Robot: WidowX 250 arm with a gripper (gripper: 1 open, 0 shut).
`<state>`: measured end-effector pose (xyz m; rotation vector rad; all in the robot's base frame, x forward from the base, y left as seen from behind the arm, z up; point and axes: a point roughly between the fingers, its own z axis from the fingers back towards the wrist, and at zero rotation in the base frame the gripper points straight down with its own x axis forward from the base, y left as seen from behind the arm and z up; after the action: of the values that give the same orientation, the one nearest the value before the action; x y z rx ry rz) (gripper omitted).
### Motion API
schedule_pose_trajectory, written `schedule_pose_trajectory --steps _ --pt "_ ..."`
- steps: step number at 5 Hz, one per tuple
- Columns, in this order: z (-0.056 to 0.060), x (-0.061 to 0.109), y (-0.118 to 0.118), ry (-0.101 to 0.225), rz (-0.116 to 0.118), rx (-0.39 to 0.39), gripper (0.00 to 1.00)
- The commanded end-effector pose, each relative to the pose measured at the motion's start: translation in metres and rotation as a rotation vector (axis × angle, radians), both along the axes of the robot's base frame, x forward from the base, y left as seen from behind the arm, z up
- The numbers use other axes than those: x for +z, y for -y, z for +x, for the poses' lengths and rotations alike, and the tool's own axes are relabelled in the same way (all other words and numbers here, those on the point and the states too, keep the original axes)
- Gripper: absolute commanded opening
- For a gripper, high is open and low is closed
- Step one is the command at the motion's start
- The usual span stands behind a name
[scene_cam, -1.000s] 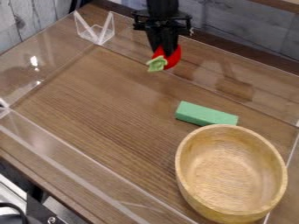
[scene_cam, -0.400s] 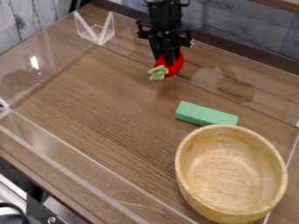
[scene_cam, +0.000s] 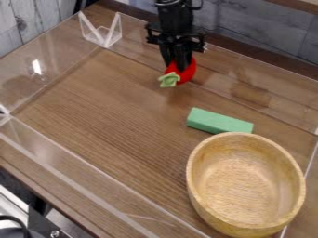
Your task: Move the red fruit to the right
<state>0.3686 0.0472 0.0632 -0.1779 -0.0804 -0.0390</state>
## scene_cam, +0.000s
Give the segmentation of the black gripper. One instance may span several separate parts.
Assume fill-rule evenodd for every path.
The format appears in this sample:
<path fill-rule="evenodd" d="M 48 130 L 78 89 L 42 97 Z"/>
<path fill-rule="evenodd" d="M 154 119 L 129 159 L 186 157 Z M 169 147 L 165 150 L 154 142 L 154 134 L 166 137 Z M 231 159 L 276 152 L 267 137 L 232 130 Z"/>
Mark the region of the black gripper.
<path fill-rule="evenodd" d="M 190 50 L 203 52 L 203 30 L 193 25 L 193 12 L 203 8 L 203 0 L 196 5 L 192 0 L 154 0 L 157 21 L 145 24 L 146 42 L 158 45 L 165 65 L 173 60 L 180 72 L 190 62 Z"/>

